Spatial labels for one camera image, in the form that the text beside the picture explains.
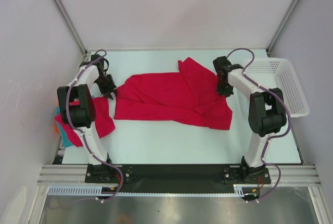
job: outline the white table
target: white table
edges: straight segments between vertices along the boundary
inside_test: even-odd
[[[116,85],[122,85],[133,74],[177,72],[177,61],[191,57],[214,72],[213,60],[230,50],[205,51],[122,51],[108,52],[111,72]],[[256,57],[267,57],[265,50],[255,50]],[[232,63],[242,64],[251,55],[235,52]],[[240,163],[251,139],[248,124],[248,104],[237,93],[227,99],[233,111],[229,131],[188,126],[174,121],[115,120],[116,129],[101,139],[114,164],[230,164]],[[92,95],[101,96],[94,84]],[[115,101],[109,100],[110,116]],[[267,152],[269,163],[300,163],[292,133],[275,139]],[[86,151],[80,147],[65,150],[63,164],[87,164]]]

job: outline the white plastic basket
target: white plastic basket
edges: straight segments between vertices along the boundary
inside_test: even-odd
[[[243,67],[250,59],[243,62]],[[282,58],[256,58],[246,73],[267,89],[280,88],[291,117],[306,116],[309,106],[290,61]]]

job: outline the reflective floor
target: reflective floor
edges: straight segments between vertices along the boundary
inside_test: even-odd
[[[119,196],[104,204],[87,200],[69,205],[77,199],[48,196],[40,224],[318,223],[307,188],[278,188],[259,204],[231,197]]]

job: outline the red garment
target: red garment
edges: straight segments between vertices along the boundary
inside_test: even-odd
[[[191,58],[178,61],[179,72],[137,74],[118,88],[115,119],[174,120],[230,129],[232,111],[216,92],[217,77]]]
[[[109,102],[105,97],[93,98],[93,102],[96,109],[96,120],[95,126],[99,138],[105,137],[111,133],[116,127],[114,126],[113,120],[109,116]],[[79,102],[73,102],[71,105],[78,105]],[[60,123],[61,127],[67,134],[69,141],[76,147],[81,147],[82,142],[74,130],[72,130],[68,124],[64,124],[61,119],[61,114],[55,117],[56,121]]]

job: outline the white wall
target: white wall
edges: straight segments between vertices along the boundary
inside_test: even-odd
[[[292,0],[62,0],[87,49],[266,48]]]
[[[22,186],[30,207],[41,166],[59,139],[53,119],[56,88],[71,81],[82,54],[52,0],[0,4],[1,220]]]
[[[289,59],[299,76],[310,114],[293,125],[333,209],[333,0],[302,0],[273,56]]]

